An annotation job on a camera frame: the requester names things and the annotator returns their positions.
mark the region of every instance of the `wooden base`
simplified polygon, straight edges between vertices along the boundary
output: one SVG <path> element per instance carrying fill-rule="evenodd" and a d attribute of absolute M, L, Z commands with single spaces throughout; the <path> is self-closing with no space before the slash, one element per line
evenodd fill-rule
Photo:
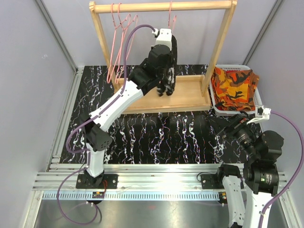
<path fill-rule="evenodd" d="M 204 96 L 201 95 L 202 79 L 204 75 L 176 76 L 175 90 L 171 96 L 164 94 L 159 97 L 154 88 L 129 106 L 124 114 L 209 110 L 211 101 L 208 90 Z M 123 83 L 123 78 L 119 79 L 119 87 Z"/>

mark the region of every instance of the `wooden rod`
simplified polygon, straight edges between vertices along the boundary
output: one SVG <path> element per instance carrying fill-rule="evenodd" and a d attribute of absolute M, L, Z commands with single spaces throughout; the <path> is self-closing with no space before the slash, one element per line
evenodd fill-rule
<path fill-rule="evenodd" d="M 94 1 L 90 2 L 89 8 L 90 8 L 90 11 L 91 11 L 91 15 L 92 15 L 92 19 L 93 19 L 94 26 L 95 26 L 95 29 L 96 29 L 96 33 L 97 33 L 97 36 L 98 36 L 98 39 L 99 39 L 99 43 L 100 43 L 101 49 L 102 49 L 103 54 L 104 54 L 106 65 L 108 66 L 108 70 L 112 71 L 113 66 L 110 65 L 110 58 L 111 57 L 110 57 L 109 48 L 108 48 L 108 45 L 106 43 L 105 33 L 104 33 L 103 26 L 101 24 L 100 17 L 94 11 L 94 8 L 95 8 L 95 2 Z M 113 84 L 113 87 L 114 87 L 114 91 L 117 92 L 119 90 L 119 85 L 115 84 L 115 73 L 114 72 L 111 75 L 111 81 L 112 81 L 112 84 Z"/>
<path fill-rule="evenodd" d="M 111 13 L 112 5 L 95 5 L 96 13 Z M 119 12 L 153 12 L 153 11 L 169 11 L 170 2 L 160 3 L 137 3 L 137 4 L 121 4 Z M 230 0 L 224 1 L 190 1 L 190 2 L 173 2 L 172 11 L 178 10 L 222 10 L 231 7 Z M 118 4 L 113 5 L 113 13 L 117 13 Z"/>
<path fill-rule="evenodd" d="M 237 5 L 237 0 L 231 0 L 231 2 L 232 2 L 231 8 L 225 10 L 225 14 L 224 14 L 222 23 L 221 23 L 220 28 L 219 28 L 218 37 L 217 37 L 217 40 L 215 42 L 215 46 L 213 48 L 212 56 L 211 56 L 211 59 L 210 59 L 209 65 L 208 65 L 208 69 L 207 69 L 207 72 L 206 72 L 206 75 L 205 75 L 205 79 L 203 79 L 202 82 L 201 82 L 201 93 L 202 93 L 202 95 L 205 94 L 205 92 L 208 88 L 209 82 L 210 82 L 211 77 L 213 75 L 214 67 L 215 67 L 215 65 L 218 61 L 220 51 L 223 47 L 224 40 L 225 40 L 226 34 L 228 32 L 228 28 L 229 28 L 229 25 L 231 23 L 233 13 L 234 13 L 234 10 L 235 10 L 236 5 Z"/>

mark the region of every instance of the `gray floor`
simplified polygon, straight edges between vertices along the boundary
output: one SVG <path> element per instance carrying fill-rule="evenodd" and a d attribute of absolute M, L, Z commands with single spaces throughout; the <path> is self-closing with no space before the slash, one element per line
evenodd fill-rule
<path fill-rule="evenodd" d="M 62 201 L 67 215 L 78 222 L 88 222 L 95 209 L 88 205 L 70 211 L 81 201 Z M 228 228 L 227 206 L 215 201 L 104 201 L 96 221 L 86 228 Z M 74 228 L 61 217 L 55 200 L 43 200 L 36 228 Z M 279 203 L 271 208 L 268 228 L 287 228 Z"/>

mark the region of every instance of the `laundry basket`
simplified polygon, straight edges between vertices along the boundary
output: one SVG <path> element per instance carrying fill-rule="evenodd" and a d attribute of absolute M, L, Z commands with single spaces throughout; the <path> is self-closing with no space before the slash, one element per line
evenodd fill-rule
<path fill-rule="evenodd" d="M 250 70 L 248 66 L 245 65 L 216 65 L 216 67 L 221 68 L 223 70 Z M 210 87 L 210 94 L 211 94 L 211 100 L 212 100 L 212 105 L 215 111 L 216 115 L 219 116 L 231 116 L 231 115 L 236 115 L 240 114 L 240 111 L 224 111 L 224 110 L 219 110 L 217 107 L 215 107 L 215 99 L 214 99 L 214 94 L 213 94 L 213 88 L 212 88 L 212 83 L 210 81 L 209 84 Z M 255 94 L 253 96 L 253 102 L 255 103 L 255 106 L 257 105 L 262 105 L 261 97 L 260 94 L 258 93 L 258 89 L 256 89 Z M 248 111 L 247 114 L 254 114 L 255 111 Z"/>

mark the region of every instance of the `orange garment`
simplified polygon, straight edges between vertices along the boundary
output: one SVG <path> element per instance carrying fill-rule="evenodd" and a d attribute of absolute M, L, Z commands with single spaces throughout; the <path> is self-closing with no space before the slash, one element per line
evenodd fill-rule
<path fill-rule="evenodd" d="M 254 111 L 253 96 L 259 76 L 252 70 L 226 73 L 215 67 L 211 83 L 215 106 L 220 110 Z"/>

